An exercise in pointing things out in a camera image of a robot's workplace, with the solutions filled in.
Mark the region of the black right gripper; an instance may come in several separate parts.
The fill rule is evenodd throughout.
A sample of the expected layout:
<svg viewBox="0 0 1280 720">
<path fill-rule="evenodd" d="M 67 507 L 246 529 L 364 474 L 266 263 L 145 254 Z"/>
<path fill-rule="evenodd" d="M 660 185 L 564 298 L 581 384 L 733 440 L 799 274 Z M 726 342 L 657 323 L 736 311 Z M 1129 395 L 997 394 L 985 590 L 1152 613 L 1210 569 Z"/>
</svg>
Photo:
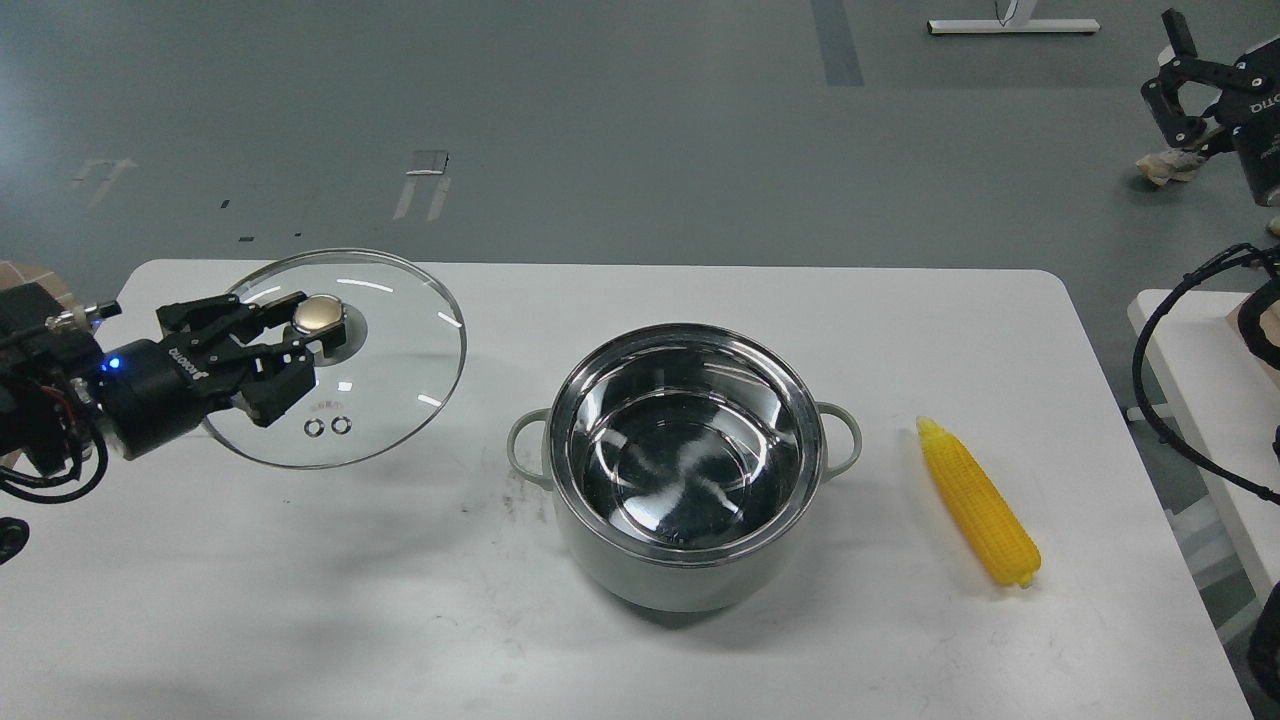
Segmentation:
<svg viewBox="0 0 1280 720">
<path fill-rule="evenodd" d="M 1217 132 L 1220 100 L 1189 113 L 1181 102 L 1187 85 L 1216 88 L 1229 100 L 1231 145 L 1254 204 L 1276 208 L 1279 193 L 1279 41 L 1271 40 L 1240 58 L 1238 64 L 1199 56 L 1185 17 L 1176 9 L 1161 14 L 1167 53 L 1158 73 L 1140 86 L 1140 96 L 1171 149 L 1198 146 Z"/>
</svg>

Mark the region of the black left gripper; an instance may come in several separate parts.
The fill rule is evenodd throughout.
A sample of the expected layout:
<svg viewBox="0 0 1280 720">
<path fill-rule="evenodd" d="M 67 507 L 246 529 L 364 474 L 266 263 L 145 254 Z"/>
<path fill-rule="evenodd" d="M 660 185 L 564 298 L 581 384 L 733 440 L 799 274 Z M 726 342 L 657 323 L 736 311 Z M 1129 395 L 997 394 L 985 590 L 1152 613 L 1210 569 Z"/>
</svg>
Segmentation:
<svg viewBox="0 0 1280 720">
<path fill-rule="evenodd" d="M 305 292 L 268 304 L 225 293 L 156 310 L 168 337 L 137 340 L 105 355 L 99 405 L 114 448 L 136 460 L 195 429 L 209 414 L 233 404 L 261 428 L 282 419 L 316 384 L 315 356 L 302 340 L 251 345 L 214 360 L 214 345 L 247 343 L 292 322 Z"/>
</svg>

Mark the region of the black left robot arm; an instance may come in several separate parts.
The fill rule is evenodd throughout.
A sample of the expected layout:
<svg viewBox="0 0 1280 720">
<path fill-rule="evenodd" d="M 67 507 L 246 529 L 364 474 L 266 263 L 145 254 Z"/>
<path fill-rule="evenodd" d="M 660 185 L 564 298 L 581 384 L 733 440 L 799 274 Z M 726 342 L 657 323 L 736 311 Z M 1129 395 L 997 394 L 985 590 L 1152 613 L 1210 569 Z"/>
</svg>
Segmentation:
<svg viewBox="0 0 1280 720">
<path fill-rule="evenodd" d="M 99 487 L 113 455 L 137 459 L 214 413 L 269 427 L 347 341 L 338 302 L 302 292 L 169 304 L 156 313 L 160 340 L 106 351 L 96 328 L 120 313 L 115 301 L 67 307 L 35 282 L 3 291 L 3 455 L 29 464 L 3 469 L 4 495 L 69 503 Z"/>
</svg>

